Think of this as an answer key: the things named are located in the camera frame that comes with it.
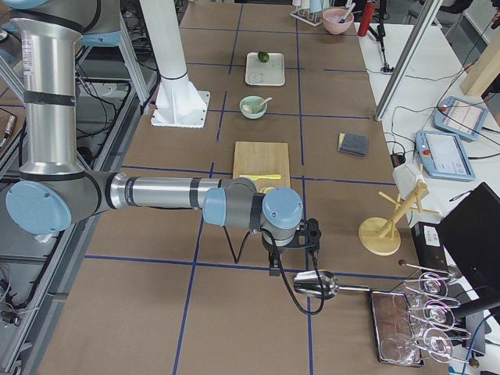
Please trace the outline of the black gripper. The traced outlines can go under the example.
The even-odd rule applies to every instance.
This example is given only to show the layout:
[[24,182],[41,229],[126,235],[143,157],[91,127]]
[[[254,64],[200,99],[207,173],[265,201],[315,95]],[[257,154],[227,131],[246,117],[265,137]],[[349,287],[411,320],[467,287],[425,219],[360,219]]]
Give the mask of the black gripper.
[[293,234],[286,239],[276,239],[269,230],[261,230],[261,234],[262,245],[269,252],[269,275],[281,276],[284,273],[281,263],[281,253],[286,249],[296,248],[297,234]]

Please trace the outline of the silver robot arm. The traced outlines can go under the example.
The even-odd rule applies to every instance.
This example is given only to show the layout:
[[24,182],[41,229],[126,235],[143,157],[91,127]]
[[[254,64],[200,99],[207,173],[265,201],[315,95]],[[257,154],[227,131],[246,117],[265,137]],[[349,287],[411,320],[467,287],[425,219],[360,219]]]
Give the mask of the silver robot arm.
[[77,160],[75,45],[120,43],[117,1],[11,1],[20,32],[28,157],[5,197],[12,220],[46,235],[111,209],[194,209],[205,222],[260,233],[270,267],[305,244],[302,200],[289,187],[258,192],[247,178],[128,177],[93,172]]

